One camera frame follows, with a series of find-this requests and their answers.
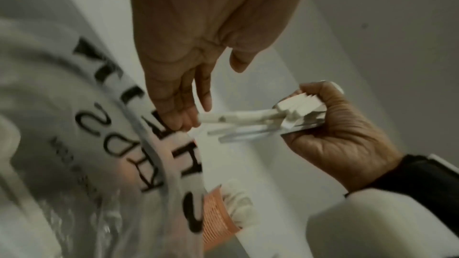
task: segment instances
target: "person's left hand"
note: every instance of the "person's left hand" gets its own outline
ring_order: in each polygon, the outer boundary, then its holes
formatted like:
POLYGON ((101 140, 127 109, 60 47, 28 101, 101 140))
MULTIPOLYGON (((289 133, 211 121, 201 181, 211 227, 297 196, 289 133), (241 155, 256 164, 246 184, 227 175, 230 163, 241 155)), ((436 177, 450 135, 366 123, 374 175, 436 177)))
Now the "person's left hand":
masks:
POLYGON ((226 47, 243 72, 287 25, 299 0, 131 0, 148 94, 173 130, 199 126, 192 82, 212 108, 210 74, 226 47))

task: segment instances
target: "black sleeve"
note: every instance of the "black sleeve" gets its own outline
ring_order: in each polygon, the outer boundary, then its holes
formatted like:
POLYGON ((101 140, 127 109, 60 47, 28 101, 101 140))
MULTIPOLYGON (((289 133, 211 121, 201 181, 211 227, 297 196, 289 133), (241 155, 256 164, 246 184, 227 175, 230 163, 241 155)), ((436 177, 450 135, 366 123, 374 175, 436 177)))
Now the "black sleeve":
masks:
POLYGON ((366 188, 412 197, 459 236, 459 174, 443 164, 424 156, 406 155, 396 169, 366 188))

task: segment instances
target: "orange basket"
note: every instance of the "orange basket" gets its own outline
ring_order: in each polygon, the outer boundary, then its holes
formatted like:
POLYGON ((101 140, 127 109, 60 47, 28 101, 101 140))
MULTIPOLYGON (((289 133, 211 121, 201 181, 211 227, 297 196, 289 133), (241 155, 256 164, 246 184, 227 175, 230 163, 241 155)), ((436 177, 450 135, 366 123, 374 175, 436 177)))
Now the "orange basket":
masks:
POLYGON ((204 197, 204 251, 229 240, 239 231, 225 208, 218 186, 204 197))

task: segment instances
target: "orange ribbed cup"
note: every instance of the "orange ribbed cup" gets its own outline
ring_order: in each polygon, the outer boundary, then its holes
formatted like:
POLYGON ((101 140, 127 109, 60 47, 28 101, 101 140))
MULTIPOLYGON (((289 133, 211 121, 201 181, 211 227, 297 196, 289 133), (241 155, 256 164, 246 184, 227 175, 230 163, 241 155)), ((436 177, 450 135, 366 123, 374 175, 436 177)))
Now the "orange ribbed cup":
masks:
POLYGON ((204 251, 229 240, 239 228, 231 220, 220 194, 220 186, 204 196, 204 251))

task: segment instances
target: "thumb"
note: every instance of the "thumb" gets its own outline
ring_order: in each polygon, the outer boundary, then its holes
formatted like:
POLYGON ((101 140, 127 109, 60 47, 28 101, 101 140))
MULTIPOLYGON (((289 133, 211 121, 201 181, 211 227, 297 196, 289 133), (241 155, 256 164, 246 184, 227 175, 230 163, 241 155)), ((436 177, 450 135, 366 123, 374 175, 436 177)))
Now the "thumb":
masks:
POLYGON ((231 56, 229 57, 229 64, 236 73, 242 73, 247 69, 252 60, 258 54, 252 52, 242 52, 238 50, 233 50, 231 56))

